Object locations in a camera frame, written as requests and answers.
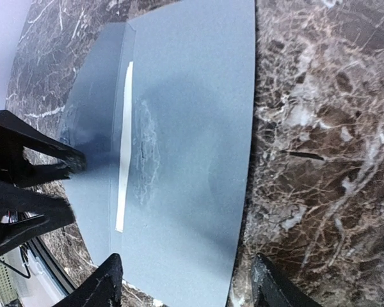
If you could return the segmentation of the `grey envelope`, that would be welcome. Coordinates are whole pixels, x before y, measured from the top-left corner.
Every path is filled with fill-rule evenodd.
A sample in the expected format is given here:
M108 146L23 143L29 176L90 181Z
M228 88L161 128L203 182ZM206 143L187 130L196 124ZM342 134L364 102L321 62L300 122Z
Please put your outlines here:
M132 154L115 230L125 73ZM181 1L107 24L70 92L60 140L82 151L65 182L91 259L168 306L224 306L244 207L255 73L253 1Z

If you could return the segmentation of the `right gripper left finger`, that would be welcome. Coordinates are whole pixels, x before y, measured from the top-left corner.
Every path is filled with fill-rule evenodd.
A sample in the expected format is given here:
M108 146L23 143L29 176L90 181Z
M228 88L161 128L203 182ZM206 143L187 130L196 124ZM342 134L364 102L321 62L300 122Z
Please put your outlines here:
M111 254L75 291L60 301L61 307L121 306L123 268L120 255Z

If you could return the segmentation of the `beige letter paper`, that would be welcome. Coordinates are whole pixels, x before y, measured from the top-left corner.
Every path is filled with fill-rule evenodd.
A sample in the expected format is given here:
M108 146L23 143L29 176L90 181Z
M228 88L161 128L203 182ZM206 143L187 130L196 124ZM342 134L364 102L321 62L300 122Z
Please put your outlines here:
M115 230L122 233L124 231L126 194L129 176L129 167L132 154L132 61L129 62L125 73L124 84L124 105L122 111L122 133L120 140L120 163L118 179L118 199L116 210Z

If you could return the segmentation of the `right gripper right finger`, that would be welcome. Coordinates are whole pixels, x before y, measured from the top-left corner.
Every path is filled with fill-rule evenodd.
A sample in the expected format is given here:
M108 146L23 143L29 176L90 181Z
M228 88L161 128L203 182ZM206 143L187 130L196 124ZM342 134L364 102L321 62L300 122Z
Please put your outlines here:
M262 253L257 253L253 259L251 283L254 306L321 307L284 276Z

